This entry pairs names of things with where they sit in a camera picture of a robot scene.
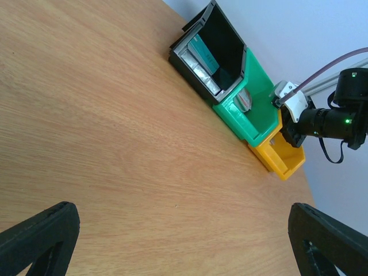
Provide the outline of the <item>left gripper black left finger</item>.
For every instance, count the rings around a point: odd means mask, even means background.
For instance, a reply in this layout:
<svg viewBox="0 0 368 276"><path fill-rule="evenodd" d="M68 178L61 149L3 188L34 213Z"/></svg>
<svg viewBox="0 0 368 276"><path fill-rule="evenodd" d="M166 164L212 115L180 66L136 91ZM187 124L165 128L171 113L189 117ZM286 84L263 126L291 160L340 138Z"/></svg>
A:
<svg viewBox="0 0 368 276"><path fill-rule="evenodd" d="M65 275L79 230L76 205L63 201L1 232L1 275Z"/></svg>

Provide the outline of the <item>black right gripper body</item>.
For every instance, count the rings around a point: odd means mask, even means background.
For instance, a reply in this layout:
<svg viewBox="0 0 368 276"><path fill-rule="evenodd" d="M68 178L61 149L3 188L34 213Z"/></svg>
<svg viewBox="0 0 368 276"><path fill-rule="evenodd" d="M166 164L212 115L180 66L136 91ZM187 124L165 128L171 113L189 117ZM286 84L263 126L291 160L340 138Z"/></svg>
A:
<svg viewBox="0 0 368 276"><path fill-rule="evenodd" d="M294 148L300 148L307 135L312 133L313 124L315 123L315 105L311 96L307 96L307 110L304 110L300 119L301 122L295 123L292 120L289 110L281 107L283 138Z"/></svg>

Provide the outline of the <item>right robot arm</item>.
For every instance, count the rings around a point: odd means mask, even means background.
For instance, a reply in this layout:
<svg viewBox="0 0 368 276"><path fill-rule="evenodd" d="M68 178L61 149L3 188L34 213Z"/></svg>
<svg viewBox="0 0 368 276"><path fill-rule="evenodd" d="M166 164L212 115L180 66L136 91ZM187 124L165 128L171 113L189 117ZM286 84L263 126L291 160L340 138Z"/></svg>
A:
<svg viewBox="0 0 368 276"><path fill-rule="evenodd" d="M339 74L337 87L327 98L326 108L316 108L310 96L302 91L290 99L295 105L281 106L283 138L294 148L300 148L307 136L319 139L327 160L334 164L327 154L324 138L338 139L348 148L357 150L367 136L367 68L349 68Z"/></svg>

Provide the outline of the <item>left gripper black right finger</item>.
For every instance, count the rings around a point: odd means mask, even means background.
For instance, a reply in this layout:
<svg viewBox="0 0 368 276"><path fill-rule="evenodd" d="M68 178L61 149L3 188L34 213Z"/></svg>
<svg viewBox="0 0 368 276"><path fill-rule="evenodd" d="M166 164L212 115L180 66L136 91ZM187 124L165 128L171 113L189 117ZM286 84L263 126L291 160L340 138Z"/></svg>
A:
<svg viewBox="0 0 368 276"><path fill-rule="evenodd" d="M293 204L288 235L301 275L367 275L367 236L318 209Z"/></svg>

